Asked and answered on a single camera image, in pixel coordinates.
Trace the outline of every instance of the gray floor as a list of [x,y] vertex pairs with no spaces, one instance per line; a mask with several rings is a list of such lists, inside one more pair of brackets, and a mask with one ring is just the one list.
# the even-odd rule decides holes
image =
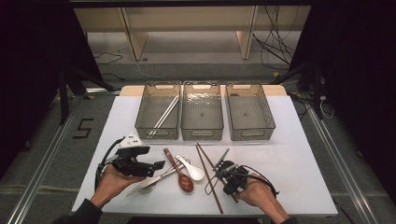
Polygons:
[[[265,38],[266,33],[257,33]],[[290,47],[298,41],[299,33],[292,32],[287,40]],[[277,58],[264,52],[261,57],[261,47],[253,41],[248,60],[242,60],[234,33],[154,33],[150,34],[142,60],[138,66],[132,61],[130,51],[123,34],[89,34],[92,52],[99,55],[110,52],[122,55],[122,58],[111,64],[99,64],[103,74],[113,74],[124,78],[121,80],[112,75],[104,75],[105,82],[116,87],[131,84],[142,84],[151,79],[217,79],[222,82],[237,79],[258,79],[262,82],[274,80],[274,73],[283,74],[281,69],[268,68],[262,64],[278,68],[287,68]],[[99,63],[108,63],[118,56],[104,55],[97,58]],[[284,83],[287,91],[296,91],[294,77]],[[88,88],[95,85],[85,83]],[[56,217],[67,214],[77,197],[78,189],[91,162],[97,142],[106,123],[108,112],[116,95],[90,94],[79,101],[73,99],[70,93],[70,105],[75,106],[75,113],[70,121],[65,135],[56,149],[53,161],[43,174],[37,194],[31,204],[27,204],[27,213],[22,223],[50,223]],[[296,112],[303,114],[306,105],[295,101]],[[330,105],[324,105],[325,111],[332,111]],[[360,209],[354,204],[354,197],[348,191],[343,177],[334,165],[333,158],[319,134],[315,115],[311,109],[300,115],[305,134],[318,162],[334,201],[346,211],[355,223],[367,223],[361,217]],[[82,119],[92,119],[84,125],[92,128],[89,137],[75,139],[73,136],[84,135],[78,131]],[[26,193],[26,187],[36,176],[43,158],[47,158],[48,150],[53,150],[52,139],[56,136],[60,121],[60,102],[54,99],[48,114],[37,127],[31,139],[31,149],[22,151],[13,162],[6,175],[0,181],[0,223],[6,223],[21,196]],[[361,190],[364,199],[373,211],[376,223],[396,223],[396,208],[389,196],[375,177],[375,174],[365,159],[356,154],[357,147],[350,138],[344,123],[334,116],[324,119],[323,127],[329,130],[336,149],[346,162],[346,167],[352,173],[353,179]],[[346,214],[339,212],[336,217],[298,217],[301,223],[351,223]],[[126,223],[128,217],[104,215],[100,223]]]

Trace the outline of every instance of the hand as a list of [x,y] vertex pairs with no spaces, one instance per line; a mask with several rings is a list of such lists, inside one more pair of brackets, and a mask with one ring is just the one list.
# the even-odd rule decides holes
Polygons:
[[109,164],[103,172],[95,193],[91,197],[91,202],[97,208],[102,209],[105,204],[119,195],[125,188],[144,179],[146,178],[141,176],[120,174],[112,164]]
[[270,188],[260,180],[248,178],[245,190],[236,193],[235,197],[237,199],[242,199],[252,206],[259,207],[275,223],[282,223],[289,218],[289,215],[274,197]]

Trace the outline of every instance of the transparent plastic bin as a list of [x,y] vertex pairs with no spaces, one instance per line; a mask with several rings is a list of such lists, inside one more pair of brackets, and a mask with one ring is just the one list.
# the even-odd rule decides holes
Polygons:
[[148,82],[137,114],[141,140],[177,140],[180,110],[179,81]]
[[262,84],[230,82],[226,91],[231,140],[269,140],[276,125]]
[[221,140],[224,122],[219,82],[186,81],[183,87],[183,140]]

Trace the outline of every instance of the black sleeve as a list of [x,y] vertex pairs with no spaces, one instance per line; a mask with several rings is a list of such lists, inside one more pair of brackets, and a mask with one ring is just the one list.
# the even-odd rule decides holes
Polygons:
[[288,220],[282,222],[281,224],[298,224],[296,217],[291,217]]
[[53,220],[52,224],[94,224],[103,214],[91,201],[85,199],[78,210],[71,216],[64,215]]

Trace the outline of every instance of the chopsticks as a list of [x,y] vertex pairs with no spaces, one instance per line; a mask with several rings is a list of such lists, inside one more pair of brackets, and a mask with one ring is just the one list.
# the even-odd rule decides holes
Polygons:
[[[206,157],[206,159],[207,159],[207,161],[209,162],[209,164],[210,164],[210,166],[212,166],[212,168],[213,168],[213,170],[215,169],[215,166],[213,165],[213,163],[212,163],[212,161],[207,157],[207,155],[206,155],[206,153],[204,152],[204,150],[202,149],[202,147],[201,147],[201,145],[199,145],[199,143],[197,143],[197,149],[198,148],[200,148],[201,149],[201,151],[202,151],[202,153],[204,154],[204,156]],[[221,183],[225,186],[226,185],[226,183],[225,183],[225,181],[223,180],[223,179],[221,179]],[[238,200],[235,198],[235,195],[231,195],[232,197],[233,197],[233,200],[236,202],[236,203],[238,203]]]
[[207,170],[206,170],[206,167],[205,167],[205,164],[204,164],[204,160],[202,159],[202,156],[201,156],[201,152],[199,152],[198,146],[196,146],[196,148],[197,148],[197,152],[198,152],[199,158],[201,159],[201,163],[204,166],[204,170],[205,170],[205,174],[206,174],[206,177],[207,177],[207,181],[209,182],[210,188],[213,189],[213,195],[215,196],[215,200],[216,200],[216,203],[218,204],[218,208],[220,210],[220,213],[223,214],[223,210],[221,208],[218,195],[216,194],[216,192],[215,192],[215,190],[213,188],[212,182],[210,181],[210,177],[209,177],[209,174],[207,173]]
[[[168,106],[168,108],[166,108],[165,112],[160,117],[157,124],[154,126],[154,129],[158,129],[161,127],[161,125],[163,125],[163,122],[166,120],[166,118],[168,118],[169,114],[171,113],[171,111],[173,110],[175,105],[177,104],[177,100],[178,100],[178,96],[175,96],[175,98],[173,99],[171,104]],[[157,131],[151,131],[148,135],[148,138],[152,138],[156,132]]]

